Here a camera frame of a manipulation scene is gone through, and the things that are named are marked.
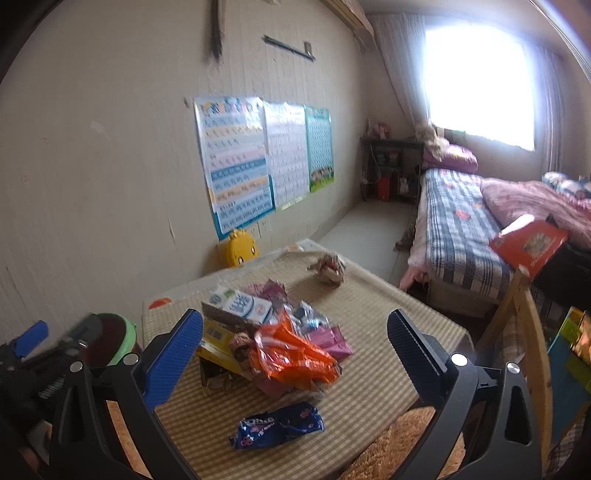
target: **electrical outlet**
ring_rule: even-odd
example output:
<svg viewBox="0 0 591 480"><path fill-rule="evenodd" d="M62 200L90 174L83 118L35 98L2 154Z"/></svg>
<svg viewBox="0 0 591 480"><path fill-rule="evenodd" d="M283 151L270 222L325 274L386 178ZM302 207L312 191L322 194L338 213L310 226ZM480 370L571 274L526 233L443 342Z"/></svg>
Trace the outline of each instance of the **electrical outlet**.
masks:
<svg viewBox="0 0 591 480"><path fill-rule="evenodd" d="M263 220L259 221L259 231L261 234L261 238L266 236L266 234L271 233L271 219L270 218L263 218Z"/></svg>
<svg viewBox="0 0 591 480"><path fill-rule="evenodd" d="M258 222L250 224L246 227L246 231L252 235L255 240L259 240L261 238L261 231L259 230Z"/></svg>

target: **floor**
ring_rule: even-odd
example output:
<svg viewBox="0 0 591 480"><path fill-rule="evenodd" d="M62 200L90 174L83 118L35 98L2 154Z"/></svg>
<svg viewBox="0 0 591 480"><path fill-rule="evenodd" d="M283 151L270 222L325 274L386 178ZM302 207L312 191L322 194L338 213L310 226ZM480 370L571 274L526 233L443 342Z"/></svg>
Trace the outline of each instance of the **floor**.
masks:
<svg viewBox="0 0 591 480"><path fill-rule="evenodd" d="M402 202L360 202L319 244L354 261L398 286L407 269L408 253L394 244L401 239L417 207Z"/></svg>

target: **chinese character chart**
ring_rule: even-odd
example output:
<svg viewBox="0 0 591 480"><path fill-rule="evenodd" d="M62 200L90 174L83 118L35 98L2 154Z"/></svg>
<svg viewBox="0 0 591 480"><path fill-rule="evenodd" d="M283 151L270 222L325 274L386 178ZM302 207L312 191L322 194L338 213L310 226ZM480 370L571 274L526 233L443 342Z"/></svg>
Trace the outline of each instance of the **chinese character chart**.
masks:
<svg viewBox="0 0 591 480"><path fill-rule="evenodd" d="M262 100L196 98L195 116L218 238L273 210Z"/></svg>
<svg viewBox="0 0 591 480"><path fill-rule="evenodd" d="M310 192L306 112L302 105L264 103L267 164L277 209Z"/></svg>
<svg viewBox="0 0 591 480"><path fill-rule="evenodd" d="M315 192L335 180L332 128L327 109L306 106L306 134L310 191Z"/></svg>

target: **beige table mat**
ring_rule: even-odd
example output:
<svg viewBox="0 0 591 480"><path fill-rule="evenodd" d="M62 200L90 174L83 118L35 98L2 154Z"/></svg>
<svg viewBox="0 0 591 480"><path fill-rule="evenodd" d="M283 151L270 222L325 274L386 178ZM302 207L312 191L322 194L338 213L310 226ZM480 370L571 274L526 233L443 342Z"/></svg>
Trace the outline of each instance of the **beige table mat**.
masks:
<svg viewBox="0 0 591 480"><path fill-rule="evenodd" d="M294 301L304 300L340 325L355 354L324 398L314 397L325 432L305 435L278 447L234 450L228 437L246 416L308 400L309 393L271 401L244 381L229 392L208 397L194 356L168 403L157 414L172 440L203 480L322 479L350 463L417 399L410 379L386 334L386 318L403 308L424 333L451 352L467 341L466 331L401 290L348 261L346 280L334 288L319 282L306 267L316 252L286 252L254 271L236 270L225 284L240 288L272 278L285 284ZM144 341L170 331L187 308L200 310L208 292L150 310Z"/></svg>

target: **plaid blanket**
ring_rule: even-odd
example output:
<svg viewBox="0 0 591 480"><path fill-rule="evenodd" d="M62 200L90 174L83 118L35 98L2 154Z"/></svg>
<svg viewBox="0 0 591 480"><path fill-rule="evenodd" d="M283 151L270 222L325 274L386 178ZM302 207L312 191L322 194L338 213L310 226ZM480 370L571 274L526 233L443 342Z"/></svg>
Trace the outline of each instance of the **plaid blanket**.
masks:
<svg viewBox="0 0 591 480"><path fill-rule="evenodd" d="M511 268L488 242L501 227L486 208L481 177L432 168L427 191L427 266L444 282L500 300Z"/></svg>

